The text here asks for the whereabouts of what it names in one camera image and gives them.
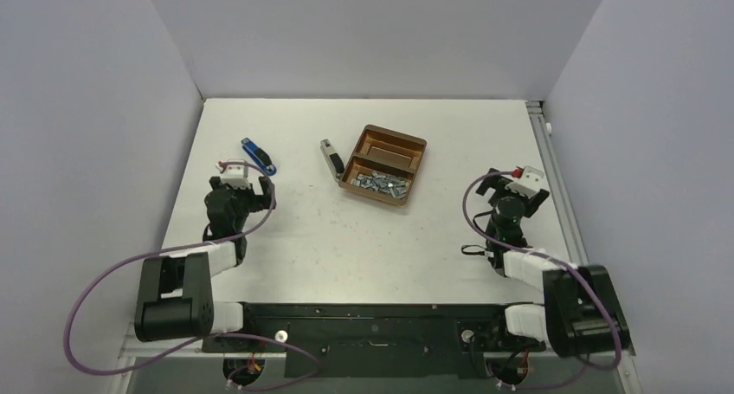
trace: white table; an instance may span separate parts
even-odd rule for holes
[[[329,139],[344,163],[367,124],[426,139],[409,202],[402,208],[337,186],[319,149]],[[201,239],[203,199],[215,164],[245,158],[250,137],[278,167],[278,207],[248,237],[244,263],[213,279],[215,300],[273,303],[497,303],[542,295],[498,276],[483,257],[460,253],[483,243],[466,224],[461,198],[490,167],[543,168],[523,101],[207,100],[164,240]],[[254,171],[251,182],[256,182]],[[489,208],[472,193],[469,212]],[[262,216],[252,214],[246,224]],[[549,198],[523,221],[530,244],[568,260]]]

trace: white wall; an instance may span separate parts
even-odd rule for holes
[[[0,392],[106,392],[66,363],[64,321],[160,244],[200,108],[150,0],[0,0]],[[138,271],[82,308],[87,364],[114,367]]]
[[[152,0],[205,97],[544,99],[601,0]]]
[[[734,391],[731,0],[604,0],[546,112],[649,393]]]

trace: pile of metal hardware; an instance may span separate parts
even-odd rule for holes
[[[410,187],[408,179],[378,171],[373,171],[372,176],[360,173],[351,180],[351,184],[390,195],[395,199],[403,199],[408,194],[408,188]]]

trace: brown box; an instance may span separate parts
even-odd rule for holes
[[[423,154],[426,152],[426,144],[424,139],[393,132],[387,128],[367,125],[354,147],[354,152],[349,157],[344,175],[339,179],[339,186],[359,195],[391,205],[403,206],[408,202],[410,192],[413,190],[415,176],[418,174]],[[410,187],[405,197],[396,199],[390,195],[351,184],[351,180],[359,173],[371,176],[373,171],[408,179]]]

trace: brown plastic tray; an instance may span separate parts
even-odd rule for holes
[[[403,206],[408,202],[410,192],[415,185],[415,176],[421,167],[423,154],[426,152],[426,140],[394,132],[387,128],[367,125],[359,137],[349,157],[344,175],[339,180],[342,188],[371,197],[395,206]],[[378,191],[371,191],[351,184],[351,180],[359,173],[372,175],[373,171],[387,173],[410,181],[405,197],[396,199]]]

